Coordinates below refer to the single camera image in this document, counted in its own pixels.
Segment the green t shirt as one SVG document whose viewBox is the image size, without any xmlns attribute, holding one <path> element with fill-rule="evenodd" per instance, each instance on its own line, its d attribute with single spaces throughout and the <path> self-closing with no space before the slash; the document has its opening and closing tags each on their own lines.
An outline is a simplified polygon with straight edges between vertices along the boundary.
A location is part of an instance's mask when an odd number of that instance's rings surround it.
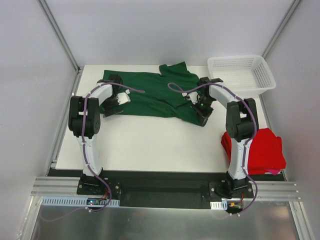
<svg viewBox="0 0 320 240">
<path fill-rule="evenodd" d="M 188 71 L 185 62 L 160 65 L 159 73 L 107 69 L 104 71 L 102 79 L 107 80 L 110 74 L 119 75 L 123 85 L 144 91 L 144 93 L 130 93 L 130 102 L 117 106 L 123 110 L 121 115 L 178 118 L 201 126 L 196 112 L 192 108 L 192 102 L 184 99 L 181 93 L 168 88 L 168 83 L 176 83 L 183 90 L 197 87 L 200 78 Z"/>
</svg>

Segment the white plastic basket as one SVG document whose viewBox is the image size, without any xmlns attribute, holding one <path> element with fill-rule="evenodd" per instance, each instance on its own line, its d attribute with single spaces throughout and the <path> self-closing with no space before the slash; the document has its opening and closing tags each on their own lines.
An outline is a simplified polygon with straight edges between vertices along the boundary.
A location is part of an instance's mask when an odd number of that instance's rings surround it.
<svg viewBox="0 0 320 240">
<path fill-rule="evenodd" d="M 212 79 L 220 78 L 242 98 L 256 98 L 276 88 L 267 62 L 259 55 L 210 57 L 207 67 Z"/>
</svg>

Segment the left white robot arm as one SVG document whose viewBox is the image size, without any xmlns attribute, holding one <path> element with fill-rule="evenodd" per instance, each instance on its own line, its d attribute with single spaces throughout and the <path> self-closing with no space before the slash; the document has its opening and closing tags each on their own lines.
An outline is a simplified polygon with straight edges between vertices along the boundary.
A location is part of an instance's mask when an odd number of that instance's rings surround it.
<svg viewBox="0 0 320 240">
<path fill-rule="evenodd" d="M 122 104 L 122 83 L 118 74 L 111 74 L 107 79 L 99 80 L 88 93 L 74 95 L 70 99 L 68 128 L 80 145 L 82 172 L 86 177 L 96 177 L 103 169 L 97 144 L 101 114 L 108 117 L 119 113 L 116 107 Z"/>
</svg>

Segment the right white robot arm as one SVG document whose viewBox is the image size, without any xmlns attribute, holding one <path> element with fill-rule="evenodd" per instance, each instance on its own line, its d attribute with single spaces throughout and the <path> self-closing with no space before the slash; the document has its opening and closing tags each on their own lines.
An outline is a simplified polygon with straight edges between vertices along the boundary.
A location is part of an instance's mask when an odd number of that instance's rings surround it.
<svg viewBox="0 0 320 240">
<path fill-rule="evenodd" d="M 215 194 L 231 199 L 249 186 L 249 153 L 259 123 L 256 102 L 242 99 L 224 86 L 220 78 L 202 77 L 197 82 L 198 95 L 192 108 L 201 125 L 207 123 L 213 112 L 212 102 L 218 101 L 226 109 L 226 133 L 231 138 L 231 157 L 225 180 L 215 187 Z"/>
</svg>

